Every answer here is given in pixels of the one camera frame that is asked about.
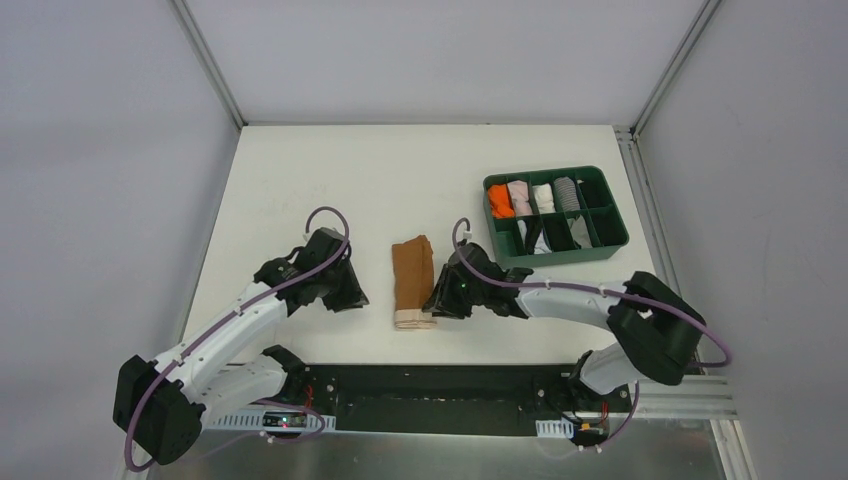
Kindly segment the brown underwear beige waistband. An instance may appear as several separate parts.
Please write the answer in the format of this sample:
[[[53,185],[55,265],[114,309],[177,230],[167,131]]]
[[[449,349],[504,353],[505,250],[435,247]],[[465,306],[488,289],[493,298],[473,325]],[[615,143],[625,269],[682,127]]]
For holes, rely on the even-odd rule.
[[[429,330],[437,326],[423,311],[434,288],[433,250],[429,239],[419,235],[391,247],[394,274],[394,326],[397,330]]]

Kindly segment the green divided plastic tray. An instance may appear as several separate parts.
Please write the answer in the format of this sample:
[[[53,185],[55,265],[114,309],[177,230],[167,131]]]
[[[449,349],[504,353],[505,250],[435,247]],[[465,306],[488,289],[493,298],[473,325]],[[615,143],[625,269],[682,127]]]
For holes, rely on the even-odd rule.
[[[560,177],[569,177],[577,185],[581,209],[564,212],[554,189],[553,182]],[[528,184],[531,216],[541,221],[545,239],[552,253],[545,255],[526,255],[521,252],[522,242],[517,221],[524,217],[495,219],[487,199],[487,189],[491,185],[508,184],[522,180]],[[533,197],[532,187],[548,183],[551,185],[556,212],[540,214]],[[580,262],[607,260],[617,253],[630,240],[612,190],[602,170],[595,166],[501,173],[489,175],[483,180],[484,212],[492,242],[494,256],[504,267],[543,267]],[[567,219],[582,214],[586,220],[592,240],[592,248],[579,249],[573,242]]]

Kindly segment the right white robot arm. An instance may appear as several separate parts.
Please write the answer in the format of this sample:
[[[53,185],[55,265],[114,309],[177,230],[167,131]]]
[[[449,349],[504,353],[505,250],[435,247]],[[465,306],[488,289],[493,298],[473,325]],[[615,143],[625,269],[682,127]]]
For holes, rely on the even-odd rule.
[[[465,319],[476,307],[501,317],[552,318],[610,332],[615,341],[584,353],[568,376],[569,400],[595,408],[625,384],[649,379],[675,386],[693,366],[706,322],[655,275],[598,285],[555,282],[530,268],[501,268],[476,243],[443,265],[423,310]]]

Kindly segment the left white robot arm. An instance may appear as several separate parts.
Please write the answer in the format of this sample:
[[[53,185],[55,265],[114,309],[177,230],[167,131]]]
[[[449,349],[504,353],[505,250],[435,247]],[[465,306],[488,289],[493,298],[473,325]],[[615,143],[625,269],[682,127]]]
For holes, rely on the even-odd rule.
[[[119,369],[113,421],[126,434],[131,472],[182,457],[202,430],[257,400],[297,402],[305,378],[281,347],[226,370],[262,334],[315,301],[338,313],[368,299],[351,264],[347,235],[322,227],[289,255],[263,263],[227,309],[201,330],[151,360],[134,355]]]

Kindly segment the black white rolled underwear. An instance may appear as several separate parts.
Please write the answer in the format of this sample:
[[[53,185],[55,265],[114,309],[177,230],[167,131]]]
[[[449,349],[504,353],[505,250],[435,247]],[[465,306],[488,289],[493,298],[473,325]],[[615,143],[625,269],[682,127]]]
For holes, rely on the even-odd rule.
[[[520,218],[517,221],[517,226],[521,236],[521,252],[523,254],[545,255],[552,253],[545,239],[543,225],[540,220],[532,217]]]

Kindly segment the orange rolled underwear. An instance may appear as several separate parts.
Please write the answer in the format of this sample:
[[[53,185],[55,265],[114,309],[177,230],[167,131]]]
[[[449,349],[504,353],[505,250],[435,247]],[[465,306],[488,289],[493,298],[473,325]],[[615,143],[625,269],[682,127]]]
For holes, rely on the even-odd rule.
[[[506,184],[491,185],[487,189],[487,199],[491,214],[495,219],[507,219],[516,216]]]

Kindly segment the pink rolled underwear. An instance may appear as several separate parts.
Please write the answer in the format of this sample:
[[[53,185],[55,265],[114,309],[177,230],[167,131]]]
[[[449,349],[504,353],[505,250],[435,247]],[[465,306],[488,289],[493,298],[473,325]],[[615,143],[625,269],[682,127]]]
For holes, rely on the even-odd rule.
[[[533,214],[530,204],[528,184],[522,180],[511,181],[507,184],[510,200],[516,217],[526,217]]]

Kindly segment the grey striped rolled underwear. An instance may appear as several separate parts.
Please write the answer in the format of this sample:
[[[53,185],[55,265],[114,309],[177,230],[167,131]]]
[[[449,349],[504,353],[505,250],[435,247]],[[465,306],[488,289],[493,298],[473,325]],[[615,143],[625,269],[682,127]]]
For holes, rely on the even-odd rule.
[[[569,177],[560,177],[553,182],[559,205],[564,212],[581,209],[575,181]]]

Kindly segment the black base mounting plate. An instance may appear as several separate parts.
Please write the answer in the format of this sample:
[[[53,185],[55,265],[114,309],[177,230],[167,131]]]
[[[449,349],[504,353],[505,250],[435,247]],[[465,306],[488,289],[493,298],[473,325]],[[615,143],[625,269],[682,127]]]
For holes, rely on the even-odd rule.
[[[626,387],[569,391],[570,365],[309,365],[272,400],[332,416],[337,431],[527,437],[562,416],[627,414]]]

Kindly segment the right aluminium rail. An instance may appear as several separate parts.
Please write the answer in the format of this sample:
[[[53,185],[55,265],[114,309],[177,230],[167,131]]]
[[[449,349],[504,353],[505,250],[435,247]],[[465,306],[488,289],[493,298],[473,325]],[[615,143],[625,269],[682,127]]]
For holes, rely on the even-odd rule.
[[[671,420],[737,420],[732,390],[724,376],[686,375],[676,386],[653,380],[638,382],[636,418]]]

